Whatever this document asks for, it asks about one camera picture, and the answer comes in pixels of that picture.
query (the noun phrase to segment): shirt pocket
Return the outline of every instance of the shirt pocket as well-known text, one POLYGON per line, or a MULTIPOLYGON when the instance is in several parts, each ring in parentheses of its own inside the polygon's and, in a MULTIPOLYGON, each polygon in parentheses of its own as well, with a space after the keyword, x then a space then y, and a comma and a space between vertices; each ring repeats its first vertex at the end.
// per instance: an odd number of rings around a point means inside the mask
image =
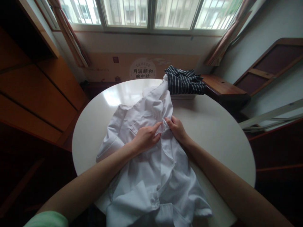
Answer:
POLYGON ((130 127, 130 130, 136 135, 140 128, 154 126, 156 123, 157 119, 152 114, 145 114, 130 127))

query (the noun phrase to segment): white shirt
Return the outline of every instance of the white shirt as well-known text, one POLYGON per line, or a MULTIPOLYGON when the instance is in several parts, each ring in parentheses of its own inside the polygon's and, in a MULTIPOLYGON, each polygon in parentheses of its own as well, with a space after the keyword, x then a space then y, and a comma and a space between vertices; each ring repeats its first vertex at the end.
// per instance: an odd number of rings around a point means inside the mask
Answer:
POLYGON ((119 105, 97 155, 97 162, 132 141, 139 128, 163 124, 160 141, 130 160, 103 194, 107 226, 191 226, 194 216, 211 216, 188 158, 164 120, 173 106, 164 81, 133 106, 119 105))

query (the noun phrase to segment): window frame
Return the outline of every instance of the window frame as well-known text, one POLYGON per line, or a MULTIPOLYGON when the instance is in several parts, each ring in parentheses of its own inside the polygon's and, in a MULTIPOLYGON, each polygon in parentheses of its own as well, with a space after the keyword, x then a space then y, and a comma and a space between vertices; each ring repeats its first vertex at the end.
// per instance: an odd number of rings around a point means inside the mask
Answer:
MULTIPOLYGON (((187 29, 175 29, 175 28, 155 28, 156 23, 156 8, 158 0, 147 0, 147 28, 142 27, 130 27, 130 26, 115 26, 108 25, 107 18, 105 15, 104 0, 95 0, 96 7, 99 13, 100 24, 72 24, 71 27, 76 32, 105 32, 105 33, 138 33, 138 34, 158 34, 158 35, 177 35, 177 36, 222 36, 226 30, 220 29, 195 29, 200 10, 203 2, 206 0, 200 0, 193 18, 193 22, 189 30, 187 29)), ((35 0, 36 4, 39 5, 41 12, 44 14, 45 19, 48 21, 50 27, 54 31, 59 31, 60 28, 56 22, 55 16, 48 4, 47 0, 35 0)))

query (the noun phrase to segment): striped shirt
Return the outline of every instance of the striped shirt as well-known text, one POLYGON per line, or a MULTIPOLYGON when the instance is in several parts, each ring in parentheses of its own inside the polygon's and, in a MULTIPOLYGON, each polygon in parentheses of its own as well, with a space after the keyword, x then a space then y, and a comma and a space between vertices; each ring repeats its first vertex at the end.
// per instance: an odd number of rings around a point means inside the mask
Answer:
POLYGON ((171 95, 204 95, 205 84, 202 82, 203 77, 195 75, 194 70, 184 71, 171 65, 164 71, 168 77, 168 90, 171 95))

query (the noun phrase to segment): curtain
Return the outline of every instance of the curtain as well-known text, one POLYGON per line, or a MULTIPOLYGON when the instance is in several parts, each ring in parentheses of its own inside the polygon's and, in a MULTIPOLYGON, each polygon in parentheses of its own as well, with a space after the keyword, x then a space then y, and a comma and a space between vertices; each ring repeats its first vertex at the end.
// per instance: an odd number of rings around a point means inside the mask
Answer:
POLYGON ((223 58, 229 44, 237 37, 245 20, 248 18, 248 13, 256 0, 243 0, 241 3, 239 12, 232 23, 227 29, 224 35, 221 37, 218 44, 213 48, 208 55, 204 64, 207 66, 218 66, 223 58))
POLYGON ((83 50, 79 40, 76 37, 75 32, 70 26, 65 14, 62 11, 59 0, 48 0, 53 8, 54 15, 58 22, 58 25, 62 31, 62 34, 76 60, 79 67, 89 67, 90 61, 85 51, 83 50))

